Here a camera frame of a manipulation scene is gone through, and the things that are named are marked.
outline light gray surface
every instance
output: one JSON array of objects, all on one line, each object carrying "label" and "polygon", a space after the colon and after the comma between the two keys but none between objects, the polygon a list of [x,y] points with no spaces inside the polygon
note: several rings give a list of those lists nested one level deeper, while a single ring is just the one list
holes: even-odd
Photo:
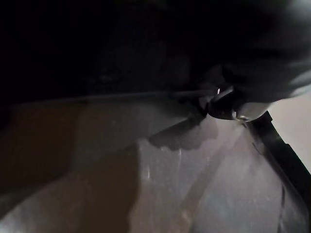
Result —
[{"label": "light gray surface", "polygon": [[[70,144],[64,139],[70,129],[65,127],[71,121],[65,118],[68,120],[63,125],[61,120],[56,121],[66,116],[69,105],[13,111],[11,127],[2,132],[0,139],[2,147],[7,148],[2,149],[2,156],[4,151],[15,152],[12,157],[3,156],[1,162],[1,182],[6,183],[1,187],[0,232],[277,233],[280,223],[284,229],[307,232],[306,209],[301,200],[295,192],[283,188],[285,183],[253,146],[243,125],[211,117],[184,121],[183,111],[178,118],[173,108],[168,111],[171,115],[164,118],[155,111],[151,120],[151,102],[147,106],[132,104],[95,104],[85,115],[77,111],[81,118],[73,128],[79,136]],[[80,104],[72,109],[81,109]],[[146,125],[155,124],[149,128],[153,129],[152,135],[148,135],[151,131],[146,130],[138,109],[147,110],[141,113],[149,119]],[[116,134],[106,126],[112,120],[109,116],[119,116],[123,121],[122,128],[115,128]],[[52,120],[54,124],[45,128]],[[109,137],[114,135],[118,136],[116,141],[120,138],[128,145],[111,147]],[[20,143],[19,138],[31,139],[30,145]],[[56,147],[56,142],[74,148],[73,161],[81,153],[77,147],[90,151],[98,147],[103,152],[99,153],[101,158],[96,153],[84,154],[76,167],[70,167],[79,169],[62,173],[57,181],[48,183],[51,177],[47,175],[53,174],[68,152],[65,146]],[[281,218],[284,210],[287,215]]]}]

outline black plastic edge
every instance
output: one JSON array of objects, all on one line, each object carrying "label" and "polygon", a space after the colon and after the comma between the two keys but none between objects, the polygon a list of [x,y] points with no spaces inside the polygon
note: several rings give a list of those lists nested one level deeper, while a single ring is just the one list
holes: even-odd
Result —
[{"label": "black plastic edge", "polygon": [[265,112],[249,123],[262,143],[270,151],[288,180],[305,202],[311,213],[311,174],[289,144],[286,144],[272,124],[272,117]]}]

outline white wall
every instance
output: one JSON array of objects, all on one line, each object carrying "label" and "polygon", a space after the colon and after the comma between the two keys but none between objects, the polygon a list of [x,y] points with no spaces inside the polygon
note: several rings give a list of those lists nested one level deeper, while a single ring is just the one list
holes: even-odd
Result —
[{"label": "white wall", "polygon": [[281,100],[269,112],[277,132],[311,173],[311,93]]}]

